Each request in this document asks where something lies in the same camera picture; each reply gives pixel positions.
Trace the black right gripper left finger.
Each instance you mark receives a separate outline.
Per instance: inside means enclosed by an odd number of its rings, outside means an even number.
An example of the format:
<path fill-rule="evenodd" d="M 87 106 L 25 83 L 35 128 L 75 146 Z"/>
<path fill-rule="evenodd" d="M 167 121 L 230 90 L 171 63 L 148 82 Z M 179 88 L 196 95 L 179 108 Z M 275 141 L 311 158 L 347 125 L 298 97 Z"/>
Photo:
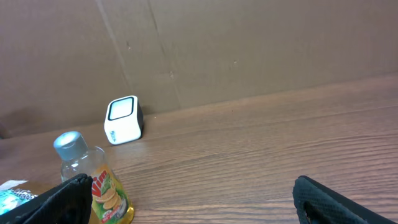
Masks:
<path fill-rule="evenodd" d="M 10 224 L 88 224 L 93 178 L 78 174 L 36 198 L 1 215 Z"/>

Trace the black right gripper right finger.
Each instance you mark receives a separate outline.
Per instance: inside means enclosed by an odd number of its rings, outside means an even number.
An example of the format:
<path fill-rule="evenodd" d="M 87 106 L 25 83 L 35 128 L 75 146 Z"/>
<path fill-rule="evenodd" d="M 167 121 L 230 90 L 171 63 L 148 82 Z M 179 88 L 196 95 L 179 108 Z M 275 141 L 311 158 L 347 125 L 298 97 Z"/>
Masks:
<path fill-rule="evenodd" d="M 396 224 L 304 175 L 292 195 L 300 224 Z"/>

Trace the yellow liquid bottle grey cap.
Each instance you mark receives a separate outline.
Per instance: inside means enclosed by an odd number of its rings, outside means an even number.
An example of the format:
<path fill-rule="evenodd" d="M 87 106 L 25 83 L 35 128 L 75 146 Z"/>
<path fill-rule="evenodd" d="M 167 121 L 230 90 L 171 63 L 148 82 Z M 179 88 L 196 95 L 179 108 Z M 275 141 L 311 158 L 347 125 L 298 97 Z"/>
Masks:
<path fill-rule="evenodd" d="M 77 174 L 93 178 L 92 209 L 102 223 L 131 223 L 134 207 L 122 183 L 110 168 L 105 152 L 98 146 L 89 147 L 81 133 L 69 131 L 53 142 L 62 160 L 61 178 L 66 181 Z"/>

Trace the green white tissue pack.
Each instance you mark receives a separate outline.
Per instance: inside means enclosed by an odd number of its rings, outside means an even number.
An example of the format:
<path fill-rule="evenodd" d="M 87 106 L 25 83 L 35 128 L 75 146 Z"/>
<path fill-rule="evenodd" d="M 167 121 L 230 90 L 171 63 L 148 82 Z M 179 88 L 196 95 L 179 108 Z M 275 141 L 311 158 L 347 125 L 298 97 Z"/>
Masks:
<path fill-rule="evenodd" d="M 1 215 L 38 196 L 28 183 L 28 180 L 8 180 L 1 184 Z"/>

